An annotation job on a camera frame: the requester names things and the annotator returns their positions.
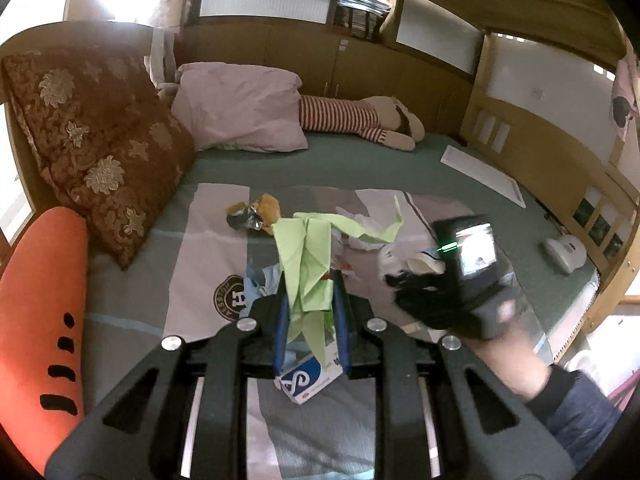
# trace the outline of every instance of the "green bed sheet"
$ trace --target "green bed sheet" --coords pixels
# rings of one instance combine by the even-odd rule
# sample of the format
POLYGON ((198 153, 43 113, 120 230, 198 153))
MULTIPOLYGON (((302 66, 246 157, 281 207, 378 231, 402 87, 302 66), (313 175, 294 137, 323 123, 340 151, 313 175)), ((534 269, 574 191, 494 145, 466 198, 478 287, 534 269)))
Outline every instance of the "green bed sheet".
POLYGON ((188 184, 212 182, 242 186, 332 186, 342 189, 399 189, 460 200, 476 214, 486 214, 494 235, 515 269, 542 328, 548 333, 590 281, 595 266, 587 264, 569 276, 552 265, 543 251, 546 238, 558 237, 545 211, 522 186, 526 208, 440 162, 449 137, 427 135, 412 152, 399 152, 357 136, 307 134, 308 150, 252 153, 207 150, 199 153, 185 177, 188 184))

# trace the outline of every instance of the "cabinet door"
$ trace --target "cabinet door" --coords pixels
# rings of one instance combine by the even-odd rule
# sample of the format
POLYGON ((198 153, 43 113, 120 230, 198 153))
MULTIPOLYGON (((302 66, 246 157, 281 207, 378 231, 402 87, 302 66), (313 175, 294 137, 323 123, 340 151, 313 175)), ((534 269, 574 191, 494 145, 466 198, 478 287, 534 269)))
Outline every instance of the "cabinet door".
POLYGON ((407 56, 395 97, 418 116, 426 132, 458 133, 472 84, 428 61, 407 56))
POLYGON ((396 92, 407 55, 367 41, 343 38, 329 97, 364 99, 396 92))
POLYGON ((185 60, 264 65, 269 25, 263 23, 204 23, 185 27, 185 60))
POLYGON ((340 36, 304 27, 273 25, 265 64, 289 70, 302 79, 301 94, 328 92, 340 36))

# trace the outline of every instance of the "box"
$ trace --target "box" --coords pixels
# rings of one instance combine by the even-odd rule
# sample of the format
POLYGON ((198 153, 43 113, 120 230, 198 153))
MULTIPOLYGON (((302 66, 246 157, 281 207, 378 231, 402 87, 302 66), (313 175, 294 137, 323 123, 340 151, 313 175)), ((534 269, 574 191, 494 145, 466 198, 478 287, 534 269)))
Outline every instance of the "box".
POLYGON ((326 360, 327 365, 322 368, 313 354, 308 355, 275 378, 277 389, 285 392, 296 404, 304 404, 342 374, 335 341, 326 346, 326 360))

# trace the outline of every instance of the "green light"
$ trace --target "green light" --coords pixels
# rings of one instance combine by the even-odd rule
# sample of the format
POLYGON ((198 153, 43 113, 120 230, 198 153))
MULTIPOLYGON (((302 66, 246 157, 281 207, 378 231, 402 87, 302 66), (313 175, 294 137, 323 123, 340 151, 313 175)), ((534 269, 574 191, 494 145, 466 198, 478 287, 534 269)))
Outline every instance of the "green light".
POLYGON ((446 253, 447 251, 452 251, 453 249, 455 249, 458 246, 457 242, 453 242, 447 245, 443 245, 440 248, 440 251, 443 253, 446 253))

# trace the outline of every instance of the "pillow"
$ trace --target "pillow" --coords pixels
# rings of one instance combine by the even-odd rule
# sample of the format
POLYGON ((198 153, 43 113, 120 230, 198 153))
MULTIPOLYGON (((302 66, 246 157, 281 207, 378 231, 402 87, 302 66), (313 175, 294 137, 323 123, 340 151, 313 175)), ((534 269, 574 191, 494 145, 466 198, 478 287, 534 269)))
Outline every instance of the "pillow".
POLYGON ((12 105, 40 174, 123 269, 194 158, 133 50, 7 56, 12 105))
POLYGON ((41 474, 82 420, 80 355, 87 232, 73 211, 45 211, 0 279, 0 424, 41 474))
POLYGON ((219 62, 190 63, 178 72, 172 112, 198 150, 292 152, 308 147, 298 120, 302 81, 293 72, 219 62))

